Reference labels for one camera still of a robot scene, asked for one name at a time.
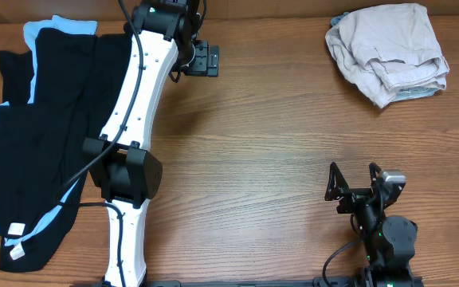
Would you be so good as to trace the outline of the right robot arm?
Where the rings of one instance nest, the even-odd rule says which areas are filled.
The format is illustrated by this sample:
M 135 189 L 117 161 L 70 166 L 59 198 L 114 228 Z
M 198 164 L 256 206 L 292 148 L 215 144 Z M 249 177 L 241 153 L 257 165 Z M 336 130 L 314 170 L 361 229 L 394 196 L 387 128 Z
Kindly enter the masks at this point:
M 410 260 L 418 226 L 402 216 L 387 216 L 385 209 L 394 204 L 406 185 L 406 176 L 399 170 L 384 170 L 376 163 L 369 165 L 369 187 L 351 188 L 336 163 L 329 167 L 326 201 L 337 201 L 336 210 L 351 216 L 351 227 L 358 238 L 335 251 L 324 263 L 322 278 L 326 286 L 354 287 L 422 287 L 415 277 Z M 329 263 L 335 256 L 362 243 L 368 265 L 353 277 L 330 278 Z

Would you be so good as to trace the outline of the black garment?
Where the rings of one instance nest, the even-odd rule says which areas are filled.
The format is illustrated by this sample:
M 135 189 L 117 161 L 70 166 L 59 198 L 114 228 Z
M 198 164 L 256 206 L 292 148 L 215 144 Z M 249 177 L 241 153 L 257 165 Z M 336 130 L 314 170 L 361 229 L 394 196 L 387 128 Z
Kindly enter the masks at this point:
M 42 269 L 73 227 L 82 145 L 111 115 L 130 56 L 128 34 L 54 28 L 34 51 L 0 51 L 0 270 Z

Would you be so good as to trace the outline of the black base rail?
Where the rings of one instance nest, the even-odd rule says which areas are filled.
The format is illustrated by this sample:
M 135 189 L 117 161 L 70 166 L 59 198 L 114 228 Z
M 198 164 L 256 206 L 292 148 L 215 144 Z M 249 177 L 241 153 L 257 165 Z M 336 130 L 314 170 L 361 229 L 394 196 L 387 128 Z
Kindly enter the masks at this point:
M 359 285 L 354 277 L 330 277 L 328 280 L 331 286 L 336 287 L 353 287 L 353 286 L 372 286 L 372 285 Z M 108 281 L 90 283 L 90 284 L 74 284 L 70 286 L 76 287 L 109 287 L 113 286 Z M 311 280 L 285 280 L 285 281 L 212 281 L 212 282 L 181 282 L 181 281 L 150 281 L 143 283 L 141 286 L 147 287 L 324 287 L 328 286 L 322 277 L 314 277 Z M 407 286 L 403 283 L 387 282 L 379 286 Z M 423 287 L 421 277 L 414 279 L 414 287 Z

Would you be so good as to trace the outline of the light blue garment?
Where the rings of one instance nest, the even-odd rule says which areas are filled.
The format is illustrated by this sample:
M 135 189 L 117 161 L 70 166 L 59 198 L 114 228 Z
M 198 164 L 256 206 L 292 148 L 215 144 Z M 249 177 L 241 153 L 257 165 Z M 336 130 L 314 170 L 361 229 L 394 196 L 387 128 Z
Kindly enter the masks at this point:
M 19 65 L 21 65 L 25 72 L 18 72 L 18 76 L 25 76 L 25 79 L 29 79 L 22 80 L 20 82 L 18 81 L 18 83 L 24 84 L 24 95 L 4 96 L 0 107 L 20 104 L 22 101 L 24 104 L 32 104 L 34 102 L 35 84 L 37 81 L 37 77 L 35 76 L 35 73 L 37 72 L 37 48 L 35 41 L 41 29 L 53 28 L 72 35 L 95 35 L 97 26 L 97 21 L 72 20 L 63 18 L 59 15 L 53 15 L 50 20 L 46 19 L 37 22 L 27 22 L 23 26 L 23 36 L 25 43 L 29 47 L 29 52 L 16 54 L 4 50 L 0 51 L 0 72 L 2 72 L 2 64 L 9 64 L 10 59 L 21 60 L 21 62 L 23 61 L 23 64 Z M 41 233 L 57 217 L 60 210 L 61 207 L 54 207 L 52 211 L 46 213 L 38 222 L 37 227 L 35 227 L 29 234 L 19 234 L 17 239 L 2 237 L 3 246 L 14 246 L 19 242 L 28 240 L 36 234 Z

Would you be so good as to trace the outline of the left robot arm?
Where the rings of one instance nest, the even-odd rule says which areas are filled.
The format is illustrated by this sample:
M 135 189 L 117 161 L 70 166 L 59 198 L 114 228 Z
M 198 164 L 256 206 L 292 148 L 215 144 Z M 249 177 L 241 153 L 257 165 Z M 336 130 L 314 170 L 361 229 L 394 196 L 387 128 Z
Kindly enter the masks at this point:
M 87 171 L 108 211 L 109 262 L 102 286 L 144 286 L 147 208 L 163 165 L 150 152 L 151 130 L 167 80 L 217 77 L 218 47 L 198 39 L 206 2 L 142 1 L 125 18 L 131 52 L 112 114 L 83 143 Z

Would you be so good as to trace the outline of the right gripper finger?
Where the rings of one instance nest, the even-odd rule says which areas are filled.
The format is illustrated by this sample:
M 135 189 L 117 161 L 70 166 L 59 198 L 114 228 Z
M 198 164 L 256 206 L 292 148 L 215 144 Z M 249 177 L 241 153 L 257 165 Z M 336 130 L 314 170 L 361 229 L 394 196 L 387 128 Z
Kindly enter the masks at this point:
M 371 185 L 375 185 L 376 182 L 381 178 L 381 167 L 376 164 L 376 163 L 370 163 L 369 164 L 369 172 L 370 172 L 370 178 L 371 178 Z
M 329 167 L 328 185 L 324 199 L 326 201 L 338 200 L 344 197 L 349 191 L 349 186 L 338 168 L 336 162 Z

